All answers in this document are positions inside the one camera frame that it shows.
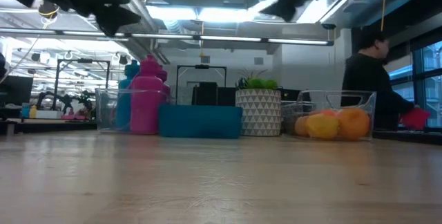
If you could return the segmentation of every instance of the blue box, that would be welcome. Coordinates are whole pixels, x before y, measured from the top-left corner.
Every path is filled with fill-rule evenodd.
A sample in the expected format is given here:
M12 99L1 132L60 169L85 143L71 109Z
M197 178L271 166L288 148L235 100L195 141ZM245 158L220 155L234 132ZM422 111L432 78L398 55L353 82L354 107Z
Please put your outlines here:
M160 135L174 138L239 138L242 108L162 105Z

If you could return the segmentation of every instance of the wooden table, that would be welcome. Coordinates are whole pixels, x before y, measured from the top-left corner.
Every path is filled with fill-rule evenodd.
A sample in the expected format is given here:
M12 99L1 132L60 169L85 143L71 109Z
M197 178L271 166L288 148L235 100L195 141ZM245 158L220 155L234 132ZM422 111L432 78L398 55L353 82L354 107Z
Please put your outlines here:
M0 223L442 223L442 148L95 131L4 137Z

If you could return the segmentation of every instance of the geometric patterned pot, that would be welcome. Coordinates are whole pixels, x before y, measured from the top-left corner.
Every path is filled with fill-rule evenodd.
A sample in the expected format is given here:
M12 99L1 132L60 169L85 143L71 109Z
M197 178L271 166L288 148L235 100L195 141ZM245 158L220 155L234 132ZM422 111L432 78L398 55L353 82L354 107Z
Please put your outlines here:
M271 89L238 90L236 91L236 106L242 108L241 135L280 135L280 91Z

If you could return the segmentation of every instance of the orange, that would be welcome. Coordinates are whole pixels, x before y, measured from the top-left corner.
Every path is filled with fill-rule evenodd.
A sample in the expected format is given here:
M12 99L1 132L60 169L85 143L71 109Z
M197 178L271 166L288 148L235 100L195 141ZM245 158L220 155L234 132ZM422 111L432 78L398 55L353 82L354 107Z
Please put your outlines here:
M336 116L339 120L339 135L346 140L358 140L366 136L370 128L370 117L360 108L343 109Z
M309 115L315 115L315 114L319 114L319 113L322 113L322 114L328 115L328 116L336 116L336 114L338 114L338 112L336 112L335 110L325 109L325 110L320 110L320 111L312 111Z
M309 116L300 117L296 120L295 123L295 133L300 136L307 136L307 127L305 126L305 123Z
M306 126L311 138L333 139L339 131L338 118L324 113L310 116L306 121Z

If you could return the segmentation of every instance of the computer screen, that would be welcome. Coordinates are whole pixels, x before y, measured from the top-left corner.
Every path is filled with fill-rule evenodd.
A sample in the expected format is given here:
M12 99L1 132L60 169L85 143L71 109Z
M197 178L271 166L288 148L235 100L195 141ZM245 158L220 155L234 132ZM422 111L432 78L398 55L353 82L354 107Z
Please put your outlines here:
M28 103L32 90L32 77L7 76L0 84L0 102L2 104L16 104L21 106Z

